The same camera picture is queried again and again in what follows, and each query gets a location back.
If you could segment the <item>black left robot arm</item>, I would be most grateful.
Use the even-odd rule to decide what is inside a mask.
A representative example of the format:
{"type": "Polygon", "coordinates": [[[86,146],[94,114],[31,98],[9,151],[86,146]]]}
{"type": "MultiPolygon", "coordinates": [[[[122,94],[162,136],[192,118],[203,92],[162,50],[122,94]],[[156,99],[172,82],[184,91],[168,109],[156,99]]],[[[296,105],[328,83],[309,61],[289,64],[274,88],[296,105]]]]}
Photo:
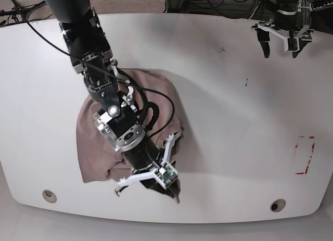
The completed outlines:
{"type": "Polygon", "coordinates": [[[263,5],[272,12],[273,18],[260,21],[252,28],[257,33],[258,41],[265,58],[270,56],[270,35],[283,41],[284,51],[291,52],[296,58],[305,46],[312,42],[310,13],[304,0],[263,0],[263,5]]]}

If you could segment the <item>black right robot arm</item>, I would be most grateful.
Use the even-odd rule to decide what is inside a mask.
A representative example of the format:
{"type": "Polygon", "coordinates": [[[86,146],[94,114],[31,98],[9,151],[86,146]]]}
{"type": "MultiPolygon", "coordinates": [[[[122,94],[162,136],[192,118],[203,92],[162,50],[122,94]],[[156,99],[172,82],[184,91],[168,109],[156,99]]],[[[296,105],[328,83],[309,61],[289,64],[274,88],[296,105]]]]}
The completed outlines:
{"type": "Polygon", "coordinates": [[[45,1],[59,21],[75,71],[83,75],[90,97],[100,104],[93,115],[96,129],[134,169],[119,181],[116,193],[141,182],[178,200],[178,172],[169,162],[176,135],[168,136],[164,148],[153,143],[159,106],[147,99],[145,88],[118,68],[90,1],[45,1]]]}

